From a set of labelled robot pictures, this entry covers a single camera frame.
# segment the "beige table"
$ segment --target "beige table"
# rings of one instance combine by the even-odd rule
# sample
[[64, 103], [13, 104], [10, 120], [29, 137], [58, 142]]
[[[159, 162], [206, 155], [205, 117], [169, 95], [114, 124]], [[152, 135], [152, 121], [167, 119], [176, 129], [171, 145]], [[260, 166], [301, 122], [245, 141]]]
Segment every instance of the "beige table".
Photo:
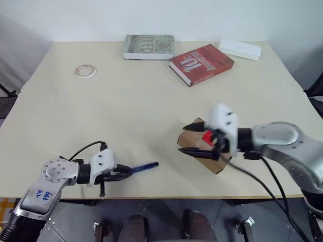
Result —
[[[176, 54], [209, 42], [176, 43]], [[264, 198], [265, 190], [227, 166], [214, 175], [194, 158], [177, 151], [181, 128], [205, 118], [223, 102], [239, 117], [240, 127], [274, 121], [298, 125], [323, 140], [323, 122], [267, 42], [259, 60], [231, 56], [233, 68], [187, 87], [168, 61], [123, 60], [121, 42], [54, 43], [23, 87], [0, 128], [0, 197], [20, 197], [40, 176], [50, 158], [71, 156], [84, 145], [103, 140], [119, 163], [137, 166], [158, 161], [156, 169], [106, 184], [109, 198]], [[76, 67], [91, 64], [97, 73], [78, 79]], [[89, 160], [98, 147], [79, 157]], [[279, 191], [260, 161], [234, 162]], [[288, 173], [270, 162], [286, 194], [301, 195]], [[64, 198], [97, 198], [99, 187], [67, 187]]]

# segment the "floor tile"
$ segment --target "floor tile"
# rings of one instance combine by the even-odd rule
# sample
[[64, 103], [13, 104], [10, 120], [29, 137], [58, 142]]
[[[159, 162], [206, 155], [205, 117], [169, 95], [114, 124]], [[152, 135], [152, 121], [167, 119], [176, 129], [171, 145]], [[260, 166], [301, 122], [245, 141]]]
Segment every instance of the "floor tile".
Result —
[[199, 211], [214, 224], [223, 201], [220, 199], [163, 199], [162, 200], [181, 221], [185, 209]]
[[255, 220], [255, 224], [252, 226], [254, 241], [288, 241], [291, 230], [287, 223], [282, 222], [275, 214], [261, 208], [259, 204], [230, 206], [226, 203], [223, 204], [213, 226], [218, 240], [223, 242], [244, 241], [243, 235], [238, 233], [235, 225], [248, 216]]
[[37, 242], [66, 242], [66, 241], [51, 226], [47, 226], [43, 231], [43, 233], [40, 234]]

